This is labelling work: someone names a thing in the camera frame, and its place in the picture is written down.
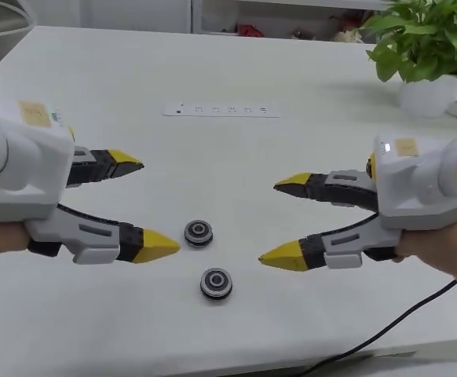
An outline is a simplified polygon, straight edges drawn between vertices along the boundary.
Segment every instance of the label sticker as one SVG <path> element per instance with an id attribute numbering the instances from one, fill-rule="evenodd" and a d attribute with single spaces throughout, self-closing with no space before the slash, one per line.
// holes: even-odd
<path id="1" fill-rule="evenodd" d="M 417 148 L 417 142 L 412 137 L 396 139 L 394 141 L 394 146 L 396 147 L 396 152 L 399 157 L 406 157 L 406 156 L 416 157 L 419 155 L 419 149 Z"/>
<path id="2" fill-rule="evenodd" d="M 29 126 L 50 128 L 49 113 L 46 106 L 39 102 L 19 101 L 23 121 Z"/>

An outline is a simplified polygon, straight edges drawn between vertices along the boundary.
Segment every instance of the ball bearing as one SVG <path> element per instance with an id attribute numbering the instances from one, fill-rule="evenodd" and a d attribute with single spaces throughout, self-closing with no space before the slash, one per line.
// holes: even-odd
<path id="1" fill-rule="evenodd" d="M 192 247 L 206 247 L 213 240 L 213 229 L 203 220 L 190 221 L 185 226 L 185 240 Z"/>
<path id="2" fill-rule="evenodd" d="M 232 293 L 232 278 L 224 269 L 208 269 L 201 277 L 200 290 L 212 300 L 223 300 Z"/>

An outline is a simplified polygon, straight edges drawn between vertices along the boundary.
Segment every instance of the yellow fingertip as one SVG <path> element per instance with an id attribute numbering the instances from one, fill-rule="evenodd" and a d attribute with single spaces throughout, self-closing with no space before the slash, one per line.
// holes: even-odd
<path id="1" fill-rule="evenodd" d="M 143 248 L 133 259 L 133 263 L 146 263 L 175 254 L 180 244 L 153 230 L 144 229 Z"/>
<path id="2" fill-rule="evenodd" d="M 70 131 L 71 138 L 73 139 L 73 141 L 75 141 L 75 133 L 73 132 L 73 129 L 71 127 L 68 127 L 68 131 Z"/>
<path id="3" fill-rule="evenodd" d="M 109 149 L 108 153 L 110 153 L 110 156 L 112 156 L 116 163 L 142 163 L 139 159 L 135 159 L 118 149 Z"/>
<path id="4" fill-rule="evenodd" d="M 309 267 L 303 258 L 302 249 L 298 241 L 291 241 L 278 248 L 263 254 L 259 259 L 262 265 L 287 269 L 290 271 L 308 271 Z"/>
<path id="5" fill-rule="evenodd" d="M 307 183 L 307 181 L 309 180 L 310 176 L 312 174 L 310 173 L 300 173 L 300 174 L 296 174 L 294 175 L 293 177 L 289 177 L 283 181 L 280 181 L 280 182 L 277 182 L 276 183 L 276 186 L 278 185 L 304 185 L 305 183 Z"/>
<path id="6" fill-rule="evenodd" d="M 371 179 L 373 182 L 377 179 L 376 172 L 375 172 L 375 154 L 370 154 L 370 173 Z"/>

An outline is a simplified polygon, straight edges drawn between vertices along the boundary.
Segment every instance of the black cable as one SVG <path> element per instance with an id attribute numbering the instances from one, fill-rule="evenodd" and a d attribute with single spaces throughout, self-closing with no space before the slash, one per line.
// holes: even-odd
<path id="1" fill-rule="evenodd" d="M 383 328 L 378 334 L 369 338 L 366 342 L 362 342 L 360 345 L 352 348 L 351 350 L 349 350 L 347 352 L 340 353 L 339 355 L 324 359 L 324 360 L 320 361 L 319 363 L 313 365 L 312 367 L 304 370 L 303 372 L 299 372 L 297 375 L 293 375 L 292 377 L 305 377 L 309 373 L 317 371 L 319 368 L 322 368 L 326 365 L 329 365 L 334 362 L 345 359 L 346 357 L 349 357 L 349 356 L 355 354 L 356 352 L 361 351 L 363 348 L 371 345 L 376 340 L 379 340 L 387 332 L 389 332 L 390 330 L 395 328 L 399 323 L 401 323 L 410 314 L 413 314 L 415 311 L 422 308 L 425 304 L 428 304 L 428 303 L 432 302 L 433 300 L 437 299 L 438 297 L 442 296 L 443 294 L 447 293 L 456 285 L 457 285 L 457 280 L 453 280 L 452 282 L 450 282 L 449 284 L 447 284 L 446 286 L 441 288 L 438 292 L 432 294 L 431 296 L 429 296 L 427 298 L 424 298 L 421 302 L 418 302 L 417 304 L 413 305 L 409 310 L 407 310 L 406 312 L 401 314 L 396 320 L 394 320 L 389 325 L 387 325 L 385 328 Z"/>

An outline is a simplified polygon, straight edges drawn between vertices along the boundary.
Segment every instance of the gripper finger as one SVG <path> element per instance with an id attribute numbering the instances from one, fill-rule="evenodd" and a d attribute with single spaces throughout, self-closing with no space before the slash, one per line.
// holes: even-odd
<path id="1" fill-rule="evenodd" d="M 116 149 L 90 151 L 77 146 L 67 187 L 122 177 L 143 167 L 142 162 Z"/>
<path id="2" fill-rule="evenodd" d="M 276 183 L 274 189 L 299 198 L 378 211 L 375 184 L 363 171 L 338 170 L 329 174 L 296 174 Z"/>
<path id="3" fill-rule="evenodd" d="M 28 250 L 55 257 L 64 245 L 80 265 L 114 260 L 144 263 L 176 253 L 180 245 L 168 237 L 134 225 L 96 218 L 61 204 L 45 220 L 25 222 Z"/>
<path id="4" fill-rule="evenodd" d="M 361 267 L 361 253 L 376 261 L 396 257 L 400 230 L 384 229 L 377 214 L 345 228 L 322 232 L 291 241 L 262 255 L 259 260 L 291 271 Z"/>

